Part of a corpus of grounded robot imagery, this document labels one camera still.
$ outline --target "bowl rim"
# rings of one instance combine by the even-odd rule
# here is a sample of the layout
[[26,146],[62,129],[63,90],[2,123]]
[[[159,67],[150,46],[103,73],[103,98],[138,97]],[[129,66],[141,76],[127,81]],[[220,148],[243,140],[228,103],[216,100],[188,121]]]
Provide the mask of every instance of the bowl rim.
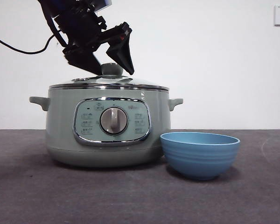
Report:
[[[184,142],[184,141],[176,141],[176,140],[166,139],[165,135],[168,135],[168,134],[171,134],[171,133],[196,133],[196,134],[220,135],[220,136],[224,136],[224,137],[235,139],[236,142],[233,142],[233,143],[223,143],[223,144],[207,144],[207,143],[191,143],[191,142]],[[167,132],[167,133],[161,134],[160,138],[163,139],[163,140],[166,140],[166,141],[174,142],[174,143],[182,143],[182,144],[187,144],[187,145],[198,145],[198,146],[231,146],[231,145],[239,144],[241,142],[236,137],[232,137],[232,136],[225,135],[225,134],[215,134],[215,133],[207,133],[207,132]]]

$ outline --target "pot handle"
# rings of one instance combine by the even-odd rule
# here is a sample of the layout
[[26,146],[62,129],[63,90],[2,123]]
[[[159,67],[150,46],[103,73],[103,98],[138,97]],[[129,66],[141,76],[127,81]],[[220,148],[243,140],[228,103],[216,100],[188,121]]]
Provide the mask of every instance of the pot handle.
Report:
[[170,99],[168,101],[168,104],[169,104],[169,110],[170,111],[173,111],[175,106],[179,105],[179,104],[182,104],[183,103],[183,99],[179,98],[179,99]]
[[45,97],[29,97],[30,103],[38,104],[42,106],[43,111],[48,111],[50,105],[50,99]]

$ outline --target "power cord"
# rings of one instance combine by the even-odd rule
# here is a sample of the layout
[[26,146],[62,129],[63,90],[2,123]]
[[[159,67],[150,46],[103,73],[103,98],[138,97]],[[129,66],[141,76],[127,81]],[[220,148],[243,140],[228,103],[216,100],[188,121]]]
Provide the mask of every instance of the power cord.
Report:
[[14,51],[17,51],[17,52],[20,52],[20,53],[23,53],[23,54],[27,54],[27,55],[35,55],[35,54],[39,54],[39,53],[44,52],[44,51],[47,49],[47,47],[48,47],[48,45],[49,45],[49,42],[52,40],[52,38],[53,38],[54,36],[55,36],[55,35],[52,35],[52,36],[48,39],[48,41],[47,41],[47,43],[46,43],[46,45],[45,45],[45,47],[44,47],[43,49],[38,50],[38,51],[35,51],[35,52],[27,52],[27,51],[19,50],[19,49],[17,49],[17,48],[14,48],[14,47],[10,46],[10,45],[7,44],[7,43],[4,43],[2,40],[0,40],[0,43],[3,44],[4,46],[10,48],[11,50],[14,50]]

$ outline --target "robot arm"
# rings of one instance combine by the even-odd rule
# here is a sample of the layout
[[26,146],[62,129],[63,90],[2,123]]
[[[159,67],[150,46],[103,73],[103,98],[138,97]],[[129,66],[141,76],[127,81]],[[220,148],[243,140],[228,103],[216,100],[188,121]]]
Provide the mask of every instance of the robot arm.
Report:
[[[63,50],[69,64],[101,75],[101,65],[93,55],[103,43],[109,43],[107,55],[128,73],[134,68],[130,55],[129,39],[132,29],[126,22],[107,29],[102,16],[95,12],[111,5],[111,0],[38,0],[51,31],[65,47]],[[69,39],[61,37],[52,18]]]

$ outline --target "control panel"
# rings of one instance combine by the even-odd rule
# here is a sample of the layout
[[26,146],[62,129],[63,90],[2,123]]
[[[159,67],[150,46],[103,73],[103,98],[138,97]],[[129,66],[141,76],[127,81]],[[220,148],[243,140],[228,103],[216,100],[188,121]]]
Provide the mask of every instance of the control panel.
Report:
[[150,127],[149,109],[143,101],[104,97],[79,102],[73,131],[82,144],[127,145],[144,140],[149,135]]

